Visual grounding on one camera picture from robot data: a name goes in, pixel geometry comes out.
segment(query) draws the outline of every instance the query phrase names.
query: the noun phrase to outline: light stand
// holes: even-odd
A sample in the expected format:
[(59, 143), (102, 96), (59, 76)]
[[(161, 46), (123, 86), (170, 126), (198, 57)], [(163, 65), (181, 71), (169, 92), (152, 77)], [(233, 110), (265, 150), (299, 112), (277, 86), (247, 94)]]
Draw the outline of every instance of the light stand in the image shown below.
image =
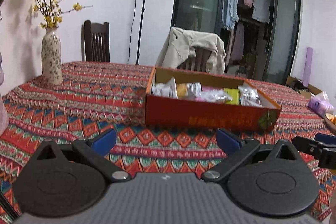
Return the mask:
[(144, 11), (145, 11), (145, 1), (146, 1), (146, 0), (143, 0), (142, 10), (141, 10), (141, 20), (140, 20), (139, 40), (138, 40), (138, 52), (137, 52), (137, 54), (136, 54), (136, 65), (139, 65), (140, 40), (141, 40), (141, 30), (142, 30), (143, 13), (144, 13)]

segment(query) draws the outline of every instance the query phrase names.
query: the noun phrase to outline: dark wooden chair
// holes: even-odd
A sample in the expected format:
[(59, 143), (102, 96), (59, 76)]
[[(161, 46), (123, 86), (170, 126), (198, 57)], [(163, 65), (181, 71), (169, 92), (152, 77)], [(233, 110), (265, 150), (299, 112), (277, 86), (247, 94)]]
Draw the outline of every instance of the dark wooden chair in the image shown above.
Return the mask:
[(90, 20), (84, 22), (86, 61), (110, 62), (109, 30), (110, 26), (108, 22), (104, 22), (104, 24), (91, 23)]

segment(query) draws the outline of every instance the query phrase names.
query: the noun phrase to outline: red patterned tablecloth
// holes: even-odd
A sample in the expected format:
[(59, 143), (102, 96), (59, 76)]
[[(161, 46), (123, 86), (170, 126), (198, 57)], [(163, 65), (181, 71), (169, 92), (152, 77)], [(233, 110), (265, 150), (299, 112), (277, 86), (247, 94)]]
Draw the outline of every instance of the red patterned tablecloth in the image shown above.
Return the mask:
[[(106, 156), (127, 172), (195, 172), (198, 176), (218, 164), (225, 154), (214, 133), (186, 128), (144, 126), (145, 87), (151, 67), (124, 64), (71, 62), (63, 65), (63, 84), (40, 86), (41, 77), (24, 83), (3, 97), (9, 126), (0, 137), (0, 190), (19, 210), (11, 183), (45, 138), (69, 143), (93, 138), (108, 128), (118, 132), (117, 144)], [(307, 108), (308, 100), (285, 86), (253, 81), (282, 106), (273, 132), (241, 133), (263, 144), (295, 136), (313, 138), (330, 134), (323, 120)], [(323, 220), (336, 187), (336, 177), (302, 155), (320, 182), (312, 214)], [(11, 220), (0, 209), (0, 223)]]

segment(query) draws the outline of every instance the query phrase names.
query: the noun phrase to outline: metal screw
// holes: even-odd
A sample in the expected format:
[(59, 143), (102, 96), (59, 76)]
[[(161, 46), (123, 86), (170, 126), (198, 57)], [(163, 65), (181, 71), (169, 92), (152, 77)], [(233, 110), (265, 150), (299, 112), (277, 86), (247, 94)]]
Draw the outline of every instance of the metal screw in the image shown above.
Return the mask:
[(112, 178), (116, 180), (125, 180), (128, 176), (128, 173), (125, 171), (116, 171), (112, 174)]
[(209, 171), (204, 173), (204, 176), (207, 179), (218, 179), (221, 176), (221, 174), (217, 171), (209, 170)]

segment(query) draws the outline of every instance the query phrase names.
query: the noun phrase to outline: ceramic vase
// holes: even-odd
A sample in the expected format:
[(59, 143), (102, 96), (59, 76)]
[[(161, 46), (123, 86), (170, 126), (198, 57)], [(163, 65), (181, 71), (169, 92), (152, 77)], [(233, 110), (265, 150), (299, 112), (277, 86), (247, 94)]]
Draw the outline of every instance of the ceramic vase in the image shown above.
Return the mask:
[(47, 28), (42, 40), (42, 79), (46, 86), (63, 82), (61, 63), (61, 42), (56, 28)]

